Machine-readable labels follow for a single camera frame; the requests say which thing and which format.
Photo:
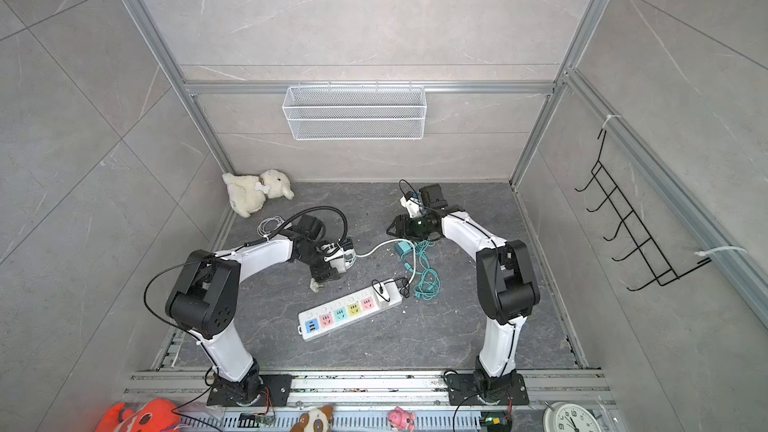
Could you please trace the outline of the pink plush toy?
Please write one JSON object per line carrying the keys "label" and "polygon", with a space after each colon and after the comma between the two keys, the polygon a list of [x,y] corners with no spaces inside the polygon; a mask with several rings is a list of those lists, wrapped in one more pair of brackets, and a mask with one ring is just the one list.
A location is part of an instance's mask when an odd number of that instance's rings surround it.
{"label": "pink plush toy", "polygon": [[387,414],[389,426],[397,432],[414,432],[416,428],[416,415],[401,407],[395,407]]}

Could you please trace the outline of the white black-cabled plug adapter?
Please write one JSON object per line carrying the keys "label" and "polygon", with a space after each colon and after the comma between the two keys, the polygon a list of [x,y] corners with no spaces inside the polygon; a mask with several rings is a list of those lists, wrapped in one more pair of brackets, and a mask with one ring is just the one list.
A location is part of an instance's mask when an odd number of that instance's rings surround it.
{"label": "white black-cabled plug adapter", "polygon": [[371,288],[374,294],[384,303],[401,302],[410,296],[412,280],[407,277],[396,277],[386,280],[373,279]]}

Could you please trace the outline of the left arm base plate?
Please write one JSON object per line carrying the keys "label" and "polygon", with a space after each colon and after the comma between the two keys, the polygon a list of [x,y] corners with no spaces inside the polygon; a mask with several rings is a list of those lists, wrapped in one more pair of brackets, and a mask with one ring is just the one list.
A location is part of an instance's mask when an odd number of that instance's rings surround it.
{"label": "left arm base plate", "polygon": [[206,404],[222,407],[265,407],[287,405],[293,376],[288,374],[249,375],[240,382],[216,377]]}

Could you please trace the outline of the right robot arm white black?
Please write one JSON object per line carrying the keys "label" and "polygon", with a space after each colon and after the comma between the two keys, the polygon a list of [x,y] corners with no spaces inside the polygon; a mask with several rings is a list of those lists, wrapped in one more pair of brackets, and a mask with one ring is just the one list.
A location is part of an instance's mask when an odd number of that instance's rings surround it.
{"label": "right robot arm white black", "polygon": [[446,385],[462,397],[462,405],[529,403],[524,378],[517,370],[521,333],[540,291],[527,245],[507,240],[479,225],[469,213],[446,201],[440,185],[415,189],[398,182],[404,214],[395,217],[387,234],[408,240],[447,239],[458,245],[476,267],[477,298],[486,316],[484,341],[473,373],[447,374]]}

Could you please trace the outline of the white charger with cable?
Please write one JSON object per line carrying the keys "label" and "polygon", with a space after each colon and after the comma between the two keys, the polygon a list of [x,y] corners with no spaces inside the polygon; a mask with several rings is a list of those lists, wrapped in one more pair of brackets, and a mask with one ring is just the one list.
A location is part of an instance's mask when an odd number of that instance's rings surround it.
{"label": "white charger with cable", "polygon": [[257,226],[257,234],[261,238],[270,240],[283,229],[286,223],[285,219],[279,215],[263,219]]}

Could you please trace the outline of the white power strip colourful sockets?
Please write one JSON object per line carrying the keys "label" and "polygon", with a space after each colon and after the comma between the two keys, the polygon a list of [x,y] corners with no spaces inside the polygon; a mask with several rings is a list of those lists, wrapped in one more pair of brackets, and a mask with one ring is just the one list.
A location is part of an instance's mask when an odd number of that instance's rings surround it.
{"label": "white power strip colourful sockets", "polygon": [[402,301],[384,303],[369,286],[299,313],[298,333],[303,340],[312,341],[351,324],[369,320],[400,305]]}

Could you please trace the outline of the white alarm clock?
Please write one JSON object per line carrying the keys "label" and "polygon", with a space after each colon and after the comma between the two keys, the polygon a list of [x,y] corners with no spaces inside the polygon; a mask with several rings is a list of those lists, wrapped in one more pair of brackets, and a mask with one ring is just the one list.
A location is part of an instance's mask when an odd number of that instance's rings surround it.
{"label": "white alarm clock", "polygon": [[548,406],[543,415],[545,432],[600,432],[597,418],[585,407],[567,402]]}

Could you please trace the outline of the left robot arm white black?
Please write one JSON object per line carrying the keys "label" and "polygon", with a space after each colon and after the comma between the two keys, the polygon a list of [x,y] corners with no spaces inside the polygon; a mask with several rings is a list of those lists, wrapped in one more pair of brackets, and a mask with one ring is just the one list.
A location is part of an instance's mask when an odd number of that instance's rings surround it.
{"label": "left robot arm white black", "polygon": [[[218,252],[193,251],[184,263],[151,278],[142,300],[150,314],[190,335],[205,352],[215,372],[216,405],[250,406],[266,397],[266,386],[234,323],[240,284],[273,265],[298,261],[309,267],[310,289],[317,293],[347,272],[353,252],[346,215],[333,206],[313,206],[254,241]],[[175,269],[179,275],[159,314],[148,303],[149,289]]]}

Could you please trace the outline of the red plush toy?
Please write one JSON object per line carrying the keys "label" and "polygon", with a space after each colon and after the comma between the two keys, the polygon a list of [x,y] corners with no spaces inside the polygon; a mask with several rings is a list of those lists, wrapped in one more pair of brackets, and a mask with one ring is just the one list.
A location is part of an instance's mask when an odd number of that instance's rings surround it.
{"label": "red plush toy", "polygon": [[112,406],[99,422],[97,432],[166,432],[178,431],[181,419],[175,405],[166,399],[153,399],[131,410],[126,403]]}

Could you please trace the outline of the brown white plush dog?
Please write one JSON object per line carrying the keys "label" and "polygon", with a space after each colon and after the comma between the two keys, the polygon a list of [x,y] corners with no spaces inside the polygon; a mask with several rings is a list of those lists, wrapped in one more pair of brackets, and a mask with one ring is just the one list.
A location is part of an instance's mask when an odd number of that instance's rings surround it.
{"label": "brown white plush dog", "polygon": [[324,405],[303,413],[290,432],[330,432],[333,423],[333,405]]}

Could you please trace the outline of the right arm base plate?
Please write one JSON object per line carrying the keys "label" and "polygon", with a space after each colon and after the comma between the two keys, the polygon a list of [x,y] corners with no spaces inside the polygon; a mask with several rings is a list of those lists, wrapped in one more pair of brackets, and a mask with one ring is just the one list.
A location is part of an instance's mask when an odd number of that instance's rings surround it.
{"label": "right arm base plate", "polygon": [[452,406],[527,406],[530,404],[524,377],[517,371],[491,378],[482,370],[475,370],[472,373],[447,370],[441,374],[441,378],[448,390],[449,402]]}

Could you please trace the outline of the white plush lamb toy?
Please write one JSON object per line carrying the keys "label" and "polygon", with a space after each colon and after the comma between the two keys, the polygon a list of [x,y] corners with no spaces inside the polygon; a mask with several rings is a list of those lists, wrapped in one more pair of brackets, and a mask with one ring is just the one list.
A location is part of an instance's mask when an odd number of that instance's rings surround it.
{"label": "white plush lamb toy", "polygon": [[260,175],[222,175],[226,185],[231,209],[240,217],[249,218],[261,210],[268,199],[295,196],[286,174],[278,170],[267,170]]}

